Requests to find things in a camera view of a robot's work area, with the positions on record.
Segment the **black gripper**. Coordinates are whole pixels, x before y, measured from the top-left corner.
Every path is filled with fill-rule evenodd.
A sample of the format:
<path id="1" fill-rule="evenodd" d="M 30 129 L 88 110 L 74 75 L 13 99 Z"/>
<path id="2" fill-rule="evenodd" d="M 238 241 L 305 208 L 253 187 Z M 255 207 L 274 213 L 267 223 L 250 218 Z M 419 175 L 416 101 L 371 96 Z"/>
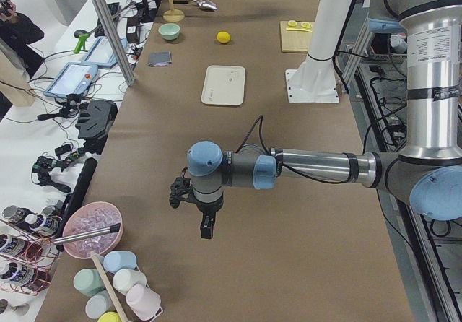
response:
<path id="1" fill-rule="evenodd" d="M 196 206 L 202 213 L 202 221 L 200 225 L 201 237 L 203 239 L 212 239 L 216 213 L 221 209 L 221 199 L 210 203 L 199 201 L 196 203 Z"/>

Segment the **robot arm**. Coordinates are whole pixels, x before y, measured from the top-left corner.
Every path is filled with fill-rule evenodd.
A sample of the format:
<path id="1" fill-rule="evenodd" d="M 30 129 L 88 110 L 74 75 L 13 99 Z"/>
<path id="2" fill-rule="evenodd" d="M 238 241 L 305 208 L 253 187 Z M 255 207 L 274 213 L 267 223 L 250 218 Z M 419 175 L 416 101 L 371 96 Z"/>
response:
<path id="1" fill-rule="evenodd" d="M 188 151 L 188 177 L 171 186 L 170 204 L 198 207 L 202 238 L 213 236 L 225 187 L 270 189 L 279 176 L 359 183 L 386 191 L 432 219 L 461 216 L 461 0 L 370 0 L 368 28 L 407 36 L 404 147 L 397 153 L 355 155 L 245 143 L 226 152 L 214 142 L 198 142 Z"/>

